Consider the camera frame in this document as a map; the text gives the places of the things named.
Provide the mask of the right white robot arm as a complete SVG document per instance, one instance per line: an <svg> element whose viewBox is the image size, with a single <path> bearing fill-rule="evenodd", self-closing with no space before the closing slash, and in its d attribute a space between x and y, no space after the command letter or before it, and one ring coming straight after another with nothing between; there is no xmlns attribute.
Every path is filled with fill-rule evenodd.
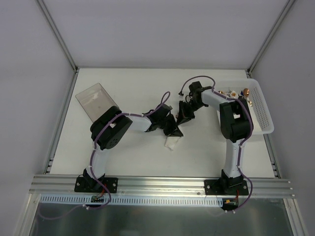
<svg viewBox="0 0 315 236"><path fill-rule="evenodd" d="M226 139L226 157L221 177L210 187L232 194L243 183L243 149L253 132L253 122L247 101L234 98L203 87L199 81L189 85L189 101L179 102L177 124L186 123L195 118L194 112L202 107L213 107L220 113L220 130Z"/></svg>

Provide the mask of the white paper napkin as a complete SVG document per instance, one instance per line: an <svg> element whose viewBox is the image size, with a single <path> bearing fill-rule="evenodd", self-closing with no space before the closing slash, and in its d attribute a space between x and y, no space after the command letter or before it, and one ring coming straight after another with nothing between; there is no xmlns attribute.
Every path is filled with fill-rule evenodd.
<svg viewBox="0 0 315 236"><path fill-rule="evenodd" d="M174 150L175 145L180 140L180 138L181 137L167 137L164 146L170 150Z"/></svg>

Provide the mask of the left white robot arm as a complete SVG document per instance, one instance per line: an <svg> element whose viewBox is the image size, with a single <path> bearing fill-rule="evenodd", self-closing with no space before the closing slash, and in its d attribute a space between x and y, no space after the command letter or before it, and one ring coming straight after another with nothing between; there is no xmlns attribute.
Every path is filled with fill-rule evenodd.
<svg viewBox="0 0 315 236"><path fill-rule="evenodd" d="M171 114L172 108L165 104L143 114L123 113L118 106L111 106L90 127L94 149L90 163L85 169L86 186L93 192L99 191L103 186L101 177L105 175L105 163L108 151L114 148L128 130L140 132L153 132L161 129L166 136L165 144L173 148L177 141L183 137Z"/></svg>

